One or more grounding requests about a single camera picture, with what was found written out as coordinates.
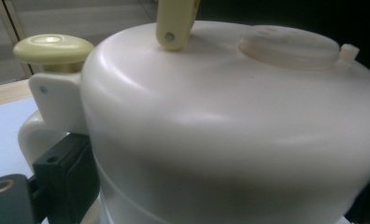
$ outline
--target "white plastic body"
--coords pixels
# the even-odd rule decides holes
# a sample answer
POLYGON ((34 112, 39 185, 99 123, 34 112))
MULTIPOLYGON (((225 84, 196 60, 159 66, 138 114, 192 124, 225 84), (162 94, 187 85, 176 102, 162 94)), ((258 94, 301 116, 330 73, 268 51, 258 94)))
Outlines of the white plastic body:
POLYGON ((155 24, 111 36, 80 92, 114 223, 336 223, 370 180, 370 71, 259 61, 252 26, 197 21, 180 53, 155 24))

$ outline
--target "circular cap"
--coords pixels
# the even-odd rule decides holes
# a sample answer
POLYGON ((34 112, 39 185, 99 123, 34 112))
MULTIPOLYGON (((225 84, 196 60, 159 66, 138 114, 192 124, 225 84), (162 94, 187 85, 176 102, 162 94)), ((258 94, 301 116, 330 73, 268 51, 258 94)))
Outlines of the circular cap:
POLYGON ((256 60, 294 69, 324 69, 339 57, 339 45, 332 39, 281 26, 253 26, 239 47, 256 60))
POLYGON ((70 35, 35 35, 14 47, 14 55, 23 63, 66 64, 84 62, 94 46, 70 35))

